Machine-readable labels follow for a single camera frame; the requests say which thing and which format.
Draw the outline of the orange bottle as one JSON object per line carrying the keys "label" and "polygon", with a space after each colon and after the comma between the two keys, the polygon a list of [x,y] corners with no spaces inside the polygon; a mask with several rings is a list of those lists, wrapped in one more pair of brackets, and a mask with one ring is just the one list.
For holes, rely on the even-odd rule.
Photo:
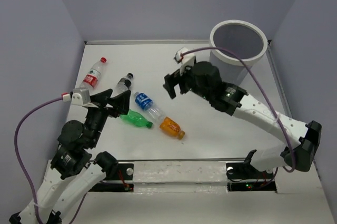
{"label": "orange bottle", "polygon": [[181,127],[167,116],[160,124],[160,129],[167,135],[177,138],[179,140],[183,139],[185,136],[185,132],[181,129]]}

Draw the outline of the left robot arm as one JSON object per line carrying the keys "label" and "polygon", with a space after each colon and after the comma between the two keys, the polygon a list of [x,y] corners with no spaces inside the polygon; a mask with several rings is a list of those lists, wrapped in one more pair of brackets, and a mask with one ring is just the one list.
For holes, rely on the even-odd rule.
{"label": "left robot arm", "polygon": [[117,118],[129,111],[129,90],[112,96],[113,90],[90,95],[78,88],[64,93],[58,100],[87,108],[85,122],[70,120],[58,137],[58,148],[39,189],[35,189],[20,156],[17,157],[33,198],[21,212],[9,218],[10,223],[61,223],[73,205],[82,204],[97,183],[116,175],[118,161],[104,151],[93,157],[107,118]]}

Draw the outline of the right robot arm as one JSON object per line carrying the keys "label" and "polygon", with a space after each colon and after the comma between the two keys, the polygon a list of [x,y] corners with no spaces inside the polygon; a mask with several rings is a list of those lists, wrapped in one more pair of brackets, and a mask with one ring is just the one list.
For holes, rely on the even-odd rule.
{"label": "right robot arm", "polygon": [[245,120],[282,142],[266,150],[252,150],[240,165],[243,173],[254,178],[260,172],[277,167],[291,167],[308,172],[320,144],[322,126],[316,121],[305,123],[271,109],[239,86],[223,82],[217,67],[209,62],[197,62],[184,72],[176,70],[164,78],[164,88],[175,98],[175,86],[180,93],[189,91],[207,100],[211,107]]}

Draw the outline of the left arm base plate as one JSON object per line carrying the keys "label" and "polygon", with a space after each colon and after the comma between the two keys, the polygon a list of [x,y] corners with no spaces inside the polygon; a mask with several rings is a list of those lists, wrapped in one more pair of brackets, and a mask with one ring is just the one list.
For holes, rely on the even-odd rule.
{"label": "left arm base plate", "polygon": [[120,162],[114,173],[98,182],[89,192],[133,192],[134,163]]}

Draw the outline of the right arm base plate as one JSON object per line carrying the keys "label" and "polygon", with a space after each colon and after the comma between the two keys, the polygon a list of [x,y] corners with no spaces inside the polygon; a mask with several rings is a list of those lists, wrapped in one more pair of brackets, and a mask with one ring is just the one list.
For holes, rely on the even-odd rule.
{"label": "right arm base plate", "polygon": [[257,171],[251,166],[246,167],[243,162],[226,163],[226,176],[229,192],[277,192],[275,173]]}

